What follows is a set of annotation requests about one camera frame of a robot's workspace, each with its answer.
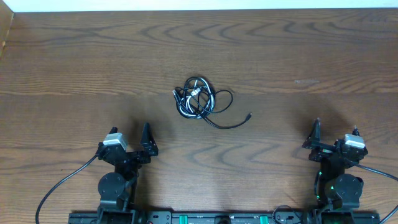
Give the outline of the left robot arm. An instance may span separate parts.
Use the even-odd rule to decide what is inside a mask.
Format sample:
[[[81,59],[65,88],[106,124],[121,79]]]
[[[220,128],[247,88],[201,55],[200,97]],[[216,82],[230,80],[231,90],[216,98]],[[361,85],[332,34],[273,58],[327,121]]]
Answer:
[[[135,206],[134,200],[139,169],[159,153],[149,123],[144,124],[140,145],[143,150],[128,152],[127,141],[116,127],[99,143],[98,159],[114,166],[114,171],[105,174],[98,183],[97,224],[147,223],[146,213]]]

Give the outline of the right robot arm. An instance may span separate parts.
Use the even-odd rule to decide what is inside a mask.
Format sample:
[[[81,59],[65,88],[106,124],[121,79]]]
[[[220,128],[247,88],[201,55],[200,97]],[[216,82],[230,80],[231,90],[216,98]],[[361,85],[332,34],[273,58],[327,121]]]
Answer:
[[[320,163],[314,181],[318,206],[306,212],[305,223],[354,223],[353,210],[359,208],[362,178],[345,171],[368,154],[357,128],[332,145],[321,142],[321,122],[316,119],[302,147],[311,150],[308,159]]]

